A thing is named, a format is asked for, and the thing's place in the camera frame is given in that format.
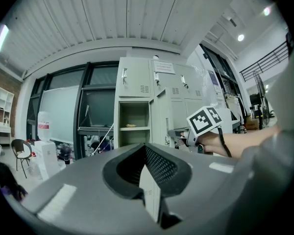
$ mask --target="white box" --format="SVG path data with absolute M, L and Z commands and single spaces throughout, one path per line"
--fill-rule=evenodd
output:
M 37 161 L 43 180 L 60 171 L 54 142 L 35 141 Z

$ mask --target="bottle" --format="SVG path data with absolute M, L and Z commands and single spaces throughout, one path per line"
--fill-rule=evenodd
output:
M 51 117 L 49 112 L 38 113 L 37 133 L 41 141 L 48 142 L 51 139 Z
M 68 155 L 64 155 L 64 163 L 66 166 L 70 165 L 70 159 Z

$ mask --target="ceiling light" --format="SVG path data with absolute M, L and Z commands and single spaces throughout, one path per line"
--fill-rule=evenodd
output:
M 6 35 L 8 34 L 9 29 L 6 25 L 3 26 L 1 33 L 0 33 L 0 51 L 1 51 L 1 47 L 3 45 L 4 39 L 6 37 Z
M 244 35 L 242 34 L 242 35 L 239 35 L 239 37 L 237 38 L 237 40 L 239 40 L 239 41 L 243 41 L 243 39 L 244 39 Z
M 264 15 L 267 16 L 270 14 L 270 7 L 264 9 Z

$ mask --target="black strap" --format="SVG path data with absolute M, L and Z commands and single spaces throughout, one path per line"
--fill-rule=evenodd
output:
M 220 136 L 221 144 L 222 144 L 223 148 L 225 149 L 225 152 L 227 153 L 228 157 L 231 158 L 232 155 L 231 155 L 231 152 L 230 152 L 229 148 L 226 146 L 226 144 L 224 142 L 224 138 L 223 138 L 223 133 L 222 133 L 221 127 L 218 127 L 218 131 L 219 131 L 219 136 Z

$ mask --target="locker handle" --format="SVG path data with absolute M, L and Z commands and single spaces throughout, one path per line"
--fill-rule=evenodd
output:
M 157 86 L 159 86 L 159 73 L 157 72 L 153 72 L 153 77 L 154 77 L 154 80 L 156 81 L 157 83 Z
M 183 75 L 181 75 L 181 81 L 182 81 L 182 84 L 184 87 L 186 87 L 188 89 L 188 85 L 187 83 L 185 82 L 185 77 Z
M 122 76 L 121 78 L 123 78 L 123 84 L 125 82 L 125 78 L 127 78 L 127 68 L 123 68 L 122 69 Z

